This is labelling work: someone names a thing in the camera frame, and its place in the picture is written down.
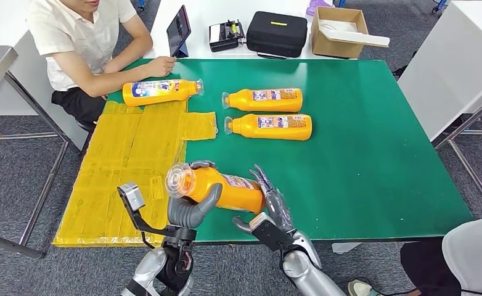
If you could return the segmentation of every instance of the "white shirt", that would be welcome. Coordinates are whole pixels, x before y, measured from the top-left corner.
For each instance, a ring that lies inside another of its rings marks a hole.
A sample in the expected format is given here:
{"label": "white shirt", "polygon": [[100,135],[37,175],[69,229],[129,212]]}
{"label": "white shirt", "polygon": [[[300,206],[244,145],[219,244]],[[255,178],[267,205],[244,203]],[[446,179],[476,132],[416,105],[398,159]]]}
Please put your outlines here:
{"label": "white shirt", "polygon": [[118,41],[119,23],[136,15],[130,0],[100,0],[94,23],[82,18],[60,0],[30,0],[27,24],[36,48],[46,56],[52,88],[66,91],[77,87],[50,54],[75,51],[97,75],[112,58]]}

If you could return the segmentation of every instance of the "man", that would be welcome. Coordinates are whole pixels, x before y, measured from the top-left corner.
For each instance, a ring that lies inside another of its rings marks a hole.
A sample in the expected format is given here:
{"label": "man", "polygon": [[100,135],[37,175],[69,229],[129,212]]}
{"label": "man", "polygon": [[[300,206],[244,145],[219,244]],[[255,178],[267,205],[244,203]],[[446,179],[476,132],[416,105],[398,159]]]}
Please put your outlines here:
{"label": "man", "polygon": [[[112,58],[119,23],[133,41]],[[130,0],[30,0],[27,24],[47,60],[55,90],[52,103],[85,125],[97,121],[108,93],[125,83],[166,76],[174,68],[174,58],[158,57],[120,72],[152,48],[149,31]]]}

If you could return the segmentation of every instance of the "purple object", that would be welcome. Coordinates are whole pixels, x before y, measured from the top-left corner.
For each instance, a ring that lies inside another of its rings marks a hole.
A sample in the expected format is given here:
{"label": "purple object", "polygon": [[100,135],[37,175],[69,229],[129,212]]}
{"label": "purple object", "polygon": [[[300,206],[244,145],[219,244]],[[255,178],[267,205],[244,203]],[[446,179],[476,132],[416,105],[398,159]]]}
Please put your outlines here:
{"label": "purple object", "polygon": [[308,8],[306,9],[306,14],[308,15],[316,14],[317,6],[333,7],[333,5],[324,2],[324,0],[310,0],[310,6],[308,6]]}

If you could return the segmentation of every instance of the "bottle cap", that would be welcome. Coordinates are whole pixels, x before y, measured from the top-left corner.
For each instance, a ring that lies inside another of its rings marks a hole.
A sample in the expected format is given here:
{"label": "bottle cap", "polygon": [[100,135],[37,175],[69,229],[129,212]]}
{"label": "bottle cap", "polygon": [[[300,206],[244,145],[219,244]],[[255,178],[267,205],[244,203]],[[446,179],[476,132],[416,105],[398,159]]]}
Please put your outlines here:
{"label": "bottle cap", "polygon": [[232,117],[225,117],[225,134],[232,133]]}
{"label": "bottle cap", "polygon": [[205,94],[205,86],[203,85],[203,80],[198,79],[195,81],[195,92],[200,96]]}
{"label": "bottle cap", "polygon": [[229,96],[230,94],[228,92],[224,92],[221,94],[221,105],[223,106],[223,109],[227,109],[230,107]]}
{"label": "bottle cap", "polygon": [[188,163],[178,163],[168,170],[165,181],[168,195],[178,199],[194,190],[194,171]]}

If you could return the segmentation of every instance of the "black pants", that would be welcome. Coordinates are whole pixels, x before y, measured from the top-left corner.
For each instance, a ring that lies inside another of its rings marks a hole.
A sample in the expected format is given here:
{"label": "black pants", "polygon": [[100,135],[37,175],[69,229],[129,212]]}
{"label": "black pants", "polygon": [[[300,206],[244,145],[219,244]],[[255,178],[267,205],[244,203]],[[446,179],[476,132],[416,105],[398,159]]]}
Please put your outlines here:
{"label": "black pants", "polygon": [[432,239],[404,244],[401,248],[402,267],[423,296],[460,296],[460,283],[444,260],[442,243],[442,239]]}
{"label": "black pants", "polygon": [[102,97],[91,97],[81,88],[54,91],[52,103],[63,107],[65,112],[74,116],[79,122],[89,124],[97,121],[105,107],[105,100]]}

